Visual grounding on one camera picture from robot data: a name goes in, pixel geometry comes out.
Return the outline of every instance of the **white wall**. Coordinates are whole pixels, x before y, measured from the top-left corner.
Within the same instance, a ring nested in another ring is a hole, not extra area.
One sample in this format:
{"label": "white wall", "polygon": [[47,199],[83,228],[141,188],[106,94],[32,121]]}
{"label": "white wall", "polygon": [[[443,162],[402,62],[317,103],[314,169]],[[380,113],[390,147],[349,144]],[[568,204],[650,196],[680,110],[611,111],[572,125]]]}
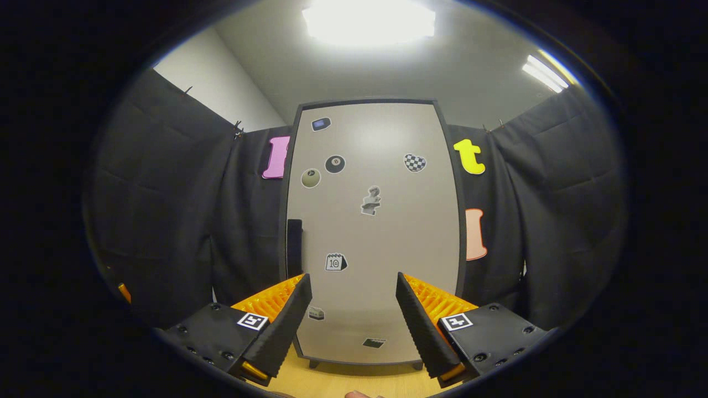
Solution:
{"label": "white wall", "polygon": [[251,77],[226,47],[214,28],[208,28],[172,50],[155,71],[187,95],[245,131],[286,125]]}

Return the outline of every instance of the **wooden floor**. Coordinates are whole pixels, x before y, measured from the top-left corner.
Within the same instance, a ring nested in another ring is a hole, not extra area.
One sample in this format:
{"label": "wooden floor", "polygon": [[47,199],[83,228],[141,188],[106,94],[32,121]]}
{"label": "wooden floor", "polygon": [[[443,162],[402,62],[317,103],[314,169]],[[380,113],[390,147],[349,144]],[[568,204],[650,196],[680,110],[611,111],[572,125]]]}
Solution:
{"label": "wooden floor", "polygon": [[430,379],[425,368],[415,370],[409,364],[362,366],[320,363],[315,369],[310,369],[309,361],[298,358],[295,348],[290,346],[278,377],[272,379],[265,389],[294,398],[343,398],[352,390],[371,398],[421,398],[453,387],[440,388],[438,381]]}

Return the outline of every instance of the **ceiling light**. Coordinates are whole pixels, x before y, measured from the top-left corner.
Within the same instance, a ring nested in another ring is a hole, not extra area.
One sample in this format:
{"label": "ceiling light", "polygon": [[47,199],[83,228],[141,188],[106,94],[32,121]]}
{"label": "ceiling light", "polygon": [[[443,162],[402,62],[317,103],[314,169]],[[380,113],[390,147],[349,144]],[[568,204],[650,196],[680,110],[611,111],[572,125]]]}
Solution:
{"label": "ceiling light", "polygon": [[557,59],[553,58],[553,56],[551,56],[549,53],[545,52],[544,50],[538,50],[538,52],[544,58],[546,58],[548,60],[548,62],[550,62],[551,65],[553,65],[553,67],[556,68],[556,70],[558,72],[561,72],[563,77],[566,78],[566,80],[570,84],[577,84],[578,83],[578,80],[575,78],[575,76],[573,76],[573,74],[568,69],[566,69],[560,62],[558,62]]}
{"label": "ceiling light", "polygon": [[541,81],[543,84],[548,86],[551,90],[553,90],[557,93],[560,93],[561,91],[563,91],[563,89],[558,84],[556,84],[553,80],[551,80],[551,78],[549,78],[548,76],[543,74],[540,70],[536,69],[536,67],[534,67],[533,65],[525,64],[521,69],[524,72],[530,74],[531,76],[533,76],[536,79],[538,79],[539,81]]}
{"label": "ceiling light", "polygon": [[568,84],[567,84],[563,79],[561,79],[560,76],[558,76],[557,74],[555,74],[555,73],[551,70],[551,68],[549,68],[549,67],[547,67],[546,65],[544,65],[543,62],[541,62],[541,61],[539,61],[538,59],[534,58],[532,55],[529,55],[528,58],[527,58],[527,60],[528,60],[529,64],[531,64],[532,66],[536,67],[536,69],[540,70],[541,73],[543,73],[544,75],[546,75],[546,76],[548,76],[549,78],[551,78],[551,80],[553,80],[557,85],[559,85],[560,87],[563,87],[564,89],[567,89],[567,88],[568,88]]}
{"label": "ceiling light", "polygon": [[302,15],[312,37],[336,45],[392,45],[435,32],[435,13],[404,0],[321,0]]}

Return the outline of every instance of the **ceiling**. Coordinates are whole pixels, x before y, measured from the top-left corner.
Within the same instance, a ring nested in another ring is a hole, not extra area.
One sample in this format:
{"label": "ceiling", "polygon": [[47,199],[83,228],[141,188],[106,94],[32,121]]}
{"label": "ceiling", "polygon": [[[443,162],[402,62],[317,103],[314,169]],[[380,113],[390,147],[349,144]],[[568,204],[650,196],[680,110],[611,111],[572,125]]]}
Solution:
{"label": "ceiling", "polygon": [[341,48],[307,34],[312,0],[262,0],[216,25],[287,123],[301,103],[363,96],[436,98],[449,124],[493,130],[554,95],[521,70],[538,47],[509,25],[452,0],[419,1],[435,35],[390,47]]}

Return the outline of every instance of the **black foam pad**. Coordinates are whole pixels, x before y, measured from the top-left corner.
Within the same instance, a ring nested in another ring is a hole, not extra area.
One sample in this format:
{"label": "black foam pad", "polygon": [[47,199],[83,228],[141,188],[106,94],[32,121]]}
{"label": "black foam pad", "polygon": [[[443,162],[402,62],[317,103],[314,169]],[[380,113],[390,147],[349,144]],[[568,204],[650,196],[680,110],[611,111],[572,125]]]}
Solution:
{"label": "black foam pad", "polygon": [[457,366],[459,358],[430,321],[420,300],[400,272],[396,283],[396,300],[430,378],[441,376]]}
{"label": "black foam pad", "polygon": [[268,376],[277,376],[311,300],[312,287],[309,274],[306,273],[295,286],[278,317],[246,350],[244,359]]}

